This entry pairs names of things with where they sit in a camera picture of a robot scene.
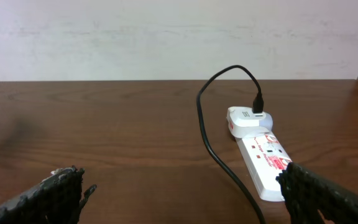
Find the power strip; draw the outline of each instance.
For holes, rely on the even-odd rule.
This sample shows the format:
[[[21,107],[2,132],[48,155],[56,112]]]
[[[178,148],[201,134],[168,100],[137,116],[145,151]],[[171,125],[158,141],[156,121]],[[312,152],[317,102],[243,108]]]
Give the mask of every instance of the power strip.
[[[252,108],[233,106],[227,111],[227,121],[259,197],[270,202],[284,201],[276,177],[291,159],[272,132],[271,115],[253,114]]]

